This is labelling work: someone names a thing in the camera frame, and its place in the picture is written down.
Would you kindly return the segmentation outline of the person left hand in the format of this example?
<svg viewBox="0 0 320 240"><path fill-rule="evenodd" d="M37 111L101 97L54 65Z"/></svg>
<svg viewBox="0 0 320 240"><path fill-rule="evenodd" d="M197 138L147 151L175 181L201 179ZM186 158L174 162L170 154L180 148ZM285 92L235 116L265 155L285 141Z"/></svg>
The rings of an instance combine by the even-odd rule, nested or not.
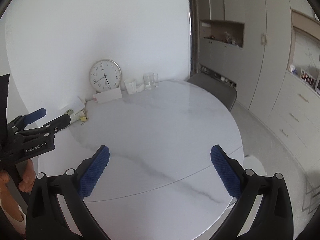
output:
<svg viewBox="0 0 320 240"><path fill-rule="evenodd" d="M36 173L34 171L33 161L27 160L24 172L22 174L22 180L18 185L18 188L22 192L29 193L34 185ZM5 170L1 170L1 191L7 190L6 184L10 181L9 174Z"/></svg>

